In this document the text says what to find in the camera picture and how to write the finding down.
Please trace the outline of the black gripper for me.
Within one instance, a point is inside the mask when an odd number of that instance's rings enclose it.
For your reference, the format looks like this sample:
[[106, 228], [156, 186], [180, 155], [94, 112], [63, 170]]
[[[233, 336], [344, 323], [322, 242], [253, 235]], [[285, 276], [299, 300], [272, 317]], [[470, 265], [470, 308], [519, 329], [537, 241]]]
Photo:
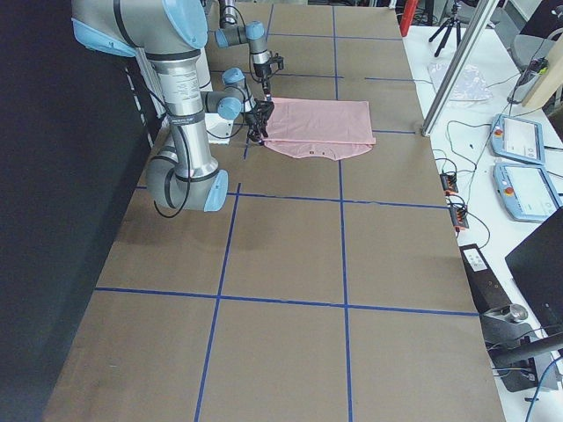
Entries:
[[267, 123], [273, 111], [272, 101], [256, 100], [252, 109], [245, 113], [247, 136], [251, 142], [261, 143], [261, 137], [268, 137]]
[[266, 101], [272, 100], [271, 88], [270, 88], [270, 79], [273, 75], [272, 71], [272, 62], [264, 62], [264, 63], [254, 63], [253, 69], [255, 73], [255, 79], [258, 83], [264, 86], [264, 95]]

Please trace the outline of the silver-grey robot arm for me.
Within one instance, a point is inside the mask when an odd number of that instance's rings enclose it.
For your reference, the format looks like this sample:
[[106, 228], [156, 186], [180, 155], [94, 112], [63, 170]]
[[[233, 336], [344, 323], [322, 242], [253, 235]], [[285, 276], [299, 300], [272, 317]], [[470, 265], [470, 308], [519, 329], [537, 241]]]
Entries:
[[219, 48], [247, 45], [252, 79], [261, 85], [266, 101], [272, 99], [271, 78], [273, 66], [283, 58], [274, 55], [267, 47], [266, 30], [260, 21], [246, 23], [234, 1], [219, 2], [219, 28], [215, 30], [215, 40]]
[[222, 208], [229, 177], [211, 155], [206, 116], [216, 113], [225, 120], [242, 116], [253, 142], [267, 137], [271, 99], [272, 65], [283, 59], [267, 48], [259, 21], [221, 22], [216, 31], [219, 47], [247, 45], [264, 99], [252, 95], [238, 68], [223, 72], [221, 91], [203, 91], [197, 62], [208, 42], [208, 22], [199, 1], [74, 1], [72, 24], [83, 46], [110, 55], [133, 57], [143, 50], [154, 69], [171, 133], [151, 158], [146, 170], [148, 190], [155, 207], [174, 212]]

